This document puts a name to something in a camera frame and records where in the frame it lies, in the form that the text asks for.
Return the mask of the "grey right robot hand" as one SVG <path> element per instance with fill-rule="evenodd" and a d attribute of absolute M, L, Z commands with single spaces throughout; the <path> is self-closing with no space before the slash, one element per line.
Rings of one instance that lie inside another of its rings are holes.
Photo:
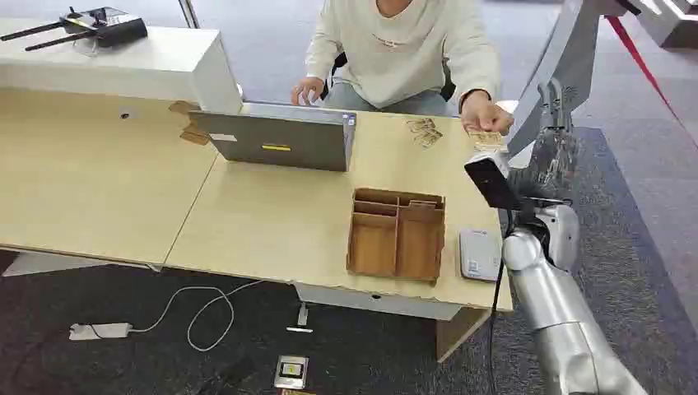
<path fill-rule="evenodd" d="M 522 198 L 569 201 L 578 160 L 577 138 L 565 87 L 553 77 L 538 87 L 541 122 L 527 165 L 512 170 L 509 181 Z"/>

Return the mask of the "person's right hand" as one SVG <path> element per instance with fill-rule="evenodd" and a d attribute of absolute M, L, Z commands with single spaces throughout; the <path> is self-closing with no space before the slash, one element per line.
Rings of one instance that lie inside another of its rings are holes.
<path fill-rule="evenodd" d="M 323 89 L 324 80 L 317 77 L 303 77 L 291 89 L 291 103 L 293 105 L 314 105 L 323 93 Z"/>

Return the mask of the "person's left hand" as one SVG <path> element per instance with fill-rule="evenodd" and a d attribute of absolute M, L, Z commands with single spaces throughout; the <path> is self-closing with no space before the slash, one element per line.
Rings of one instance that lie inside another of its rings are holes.
<path fill-rule="evenodd" d="M 493 132 L 506 136 L 514 123 L 512 115 L 482 90 L 471 91 L 463 97 L 460 116 L 466 132 Z"/>

